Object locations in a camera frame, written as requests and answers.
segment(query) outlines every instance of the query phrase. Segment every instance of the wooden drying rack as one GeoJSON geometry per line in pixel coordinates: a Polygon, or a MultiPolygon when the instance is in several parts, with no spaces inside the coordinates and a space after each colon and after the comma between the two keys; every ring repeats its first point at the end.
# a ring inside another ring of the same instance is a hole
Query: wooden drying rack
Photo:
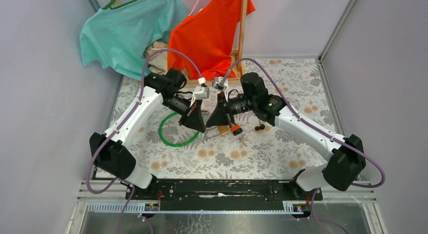
{"type": "MultiPolygon", "coordinates": [[[[113,5],[119,6],[121,4],[122,4],[121,0],[116,0],[116,2],[113,5]]],[[[247,5],[248,5],[248,0],[242,0],[241,24],[239,27],[239,43],[238,43],[238,49],[232,49],[230,53],[230,57],[232,58],[232,63],[242,58],[242,50],[244,48],[245,21],[247,18],[247,5]]],[[[244,62],[240,62],[236,66],[237,67],[233,68],[233,71],[236,73],[236,78],[229,78],[228,79],[229,85],[241,85],[241,83],[239,82],[239,78],[245,74],[244,62]]],[[[198,80],[192,79],[187,81],[186,87],[187,86],[194,87],[197,85],[199,85],[198,80]]],[[[207,81],[207,86],[210,86],[210,85],[211,85],[211,81],[207,81]]]]}

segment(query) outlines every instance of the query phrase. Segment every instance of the clothes hanger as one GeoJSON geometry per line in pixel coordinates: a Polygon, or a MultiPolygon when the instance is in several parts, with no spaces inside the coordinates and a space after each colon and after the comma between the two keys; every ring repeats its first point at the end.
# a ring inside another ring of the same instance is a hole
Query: clothes hanger
{"type": "Polygon", "coordinates": [[[116,7],[113,7],[112,8],[112,6],[113,6],[113,4],[116,2],[116,0],[111,0],[106,6],[104,6],[102,9],[103,10],[107,10],[107,9],[110,9],[110,10],[114,10],[114,9],[118,9],[118,8],[120,8],[120,7],[123,7],[123,6],[125,6],[125,5],[128,5],[128,4],[130,4],[130,3],[133,3],[133,2],[135,2],[135,1],[138,1],[138,0],[131,0],[131,1],[129,1],[129,2],[126,2],[126,3],[124,3],[124,4],[121,4],[121,5],[119,5],[119,6],[116,6],[116,7]]]}

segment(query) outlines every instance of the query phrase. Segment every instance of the teal t-shirt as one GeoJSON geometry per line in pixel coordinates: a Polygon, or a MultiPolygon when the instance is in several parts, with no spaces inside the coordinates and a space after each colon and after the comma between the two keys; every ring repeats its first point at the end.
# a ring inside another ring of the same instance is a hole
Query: teal t-shirt
{"type": "Polygon", "coordinates": [[[188,14],[180,0],[138,0],[115,10],[99,9],[80,33],[83,65],[98,60],[104,69],[110,66],[141,80],[145,49],[156,40],[168,43],[188,14]]]}

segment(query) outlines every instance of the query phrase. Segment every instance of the patterned table surface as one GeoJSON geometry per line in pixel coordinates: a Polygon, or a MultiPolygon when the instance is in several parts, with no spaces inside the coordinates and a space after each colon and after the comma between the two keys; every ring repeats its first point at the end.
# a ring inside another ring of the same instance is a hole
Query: patterned table surface
{"type": "MultiPolygon", "coordinates": [[[[300,112],[327,129],[334,131],[334,118],[328,106],[315,59],[257,59],[279,85],[285,96],[300,112]]],[[[253,63],[245,62],[246,72],[257,72],[264,79],[269,93],[277,94],[263,72],[253,63]]],[[[125,78],[117,99],[112,123],[132,102],[140,82],[125,78]]],[[[231,87],[242,92],[240,86],[231,87]]],[[[202,109],[212,110],[217,103],[217,91],[203,101],[202,109]]],[[[236,117],[244,130],[239,136],[227,134],[205,140],[203,134],[184,147],[170,147],[159,138],[161,121],[172,113],[162,106],[139,130],[129,151],[137,164],[158,178],[183,179],[290,179],[302,168],[324,164],[324,159],[311,147],[289,132],[267,123],[262,131],[254,131],[258,119],[247,112],[236,117]]],[[[188,140],[193,130],[178,126],[179,116],[173,116],[163,128],[164,138],[173,143],[188,140]]],[[[97,178],[112,178],[97,170],[97,178]]]]}

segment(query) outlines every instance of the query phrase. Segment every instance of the white wall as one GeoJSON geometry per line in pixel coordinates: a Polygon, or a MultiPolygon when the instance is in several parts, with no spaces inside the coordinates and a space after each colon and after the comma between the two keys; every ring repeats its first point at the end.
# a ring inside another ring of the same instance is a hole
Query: white wall
{"type": "MultiPolygon", "coordinates": [[[[101,7],[109,1],[98,0],[101,7]]],[[[196,0],[181,1],[189,10],[196,2],[196,0]]],[[[196,11],[204,8],[210,1],[200,0],[196,11]]],[[[319,55],[349,2],[349,0],[252,1],[256,11],[247,18],[244,54],[266,57],[319,55]]]]}
{"type": "Polygon", "coordinates": [[[325,61],[347,133],[386,172],[375,194],[389,234],[426,233],[427,59],[428,0],[359,0],[325,61]]]}
{"type": "Polygon", "coordinates": [[[0,233],[64,233],[119,74],[83,67],[87,0],[0,0],[0,233]]]}

